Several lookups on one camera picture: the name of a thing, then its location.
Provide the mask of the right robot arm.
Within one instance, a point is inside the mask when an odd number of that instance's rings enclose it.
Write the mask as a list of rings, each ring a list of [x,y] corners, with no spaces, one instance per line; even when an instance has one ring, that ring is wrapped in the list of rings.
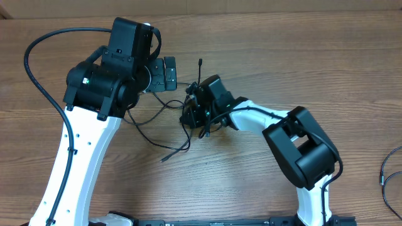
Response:
[[[303,225],[330,225],[329,185],[343,169],[334,143],[308,109],[273,110],[246,97],[235,98],[218,75],[187,89],[180,122],[200,129],[199,138],[207,137],[219,124],[236,131],[249,131],[267,142],[280,170],[296,187],[296,216]]]

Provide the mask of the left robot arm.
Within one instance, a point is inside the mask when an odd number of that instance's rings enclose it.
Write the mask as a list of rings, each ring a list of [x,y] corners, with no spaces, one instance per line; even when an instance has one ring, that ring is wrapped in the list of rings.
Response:
[[[158,28],[116,18],[109,43],[67,74],[64,107],[56,106],[63,130],[45,193],[30,225],[137,225],[117,211],[90,217],[89,207],[107,148],[143,92],[173,91],[172,56],[160,58]]]

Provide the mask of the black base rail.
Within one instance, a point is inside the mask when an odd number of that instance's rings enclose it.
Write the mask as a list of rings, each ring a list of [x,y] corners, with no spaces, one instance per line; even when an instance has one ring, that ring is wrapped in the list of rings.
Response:
[[[102,217],[90,218],[88,225],[133,225],[133,226],[292,226],[303,225],[295,215],[290,217],[270,217],[268,219],[245,220],[190,220],[190,221],[164,221],[164,220],[138,220],[125,213],[110,211]]]

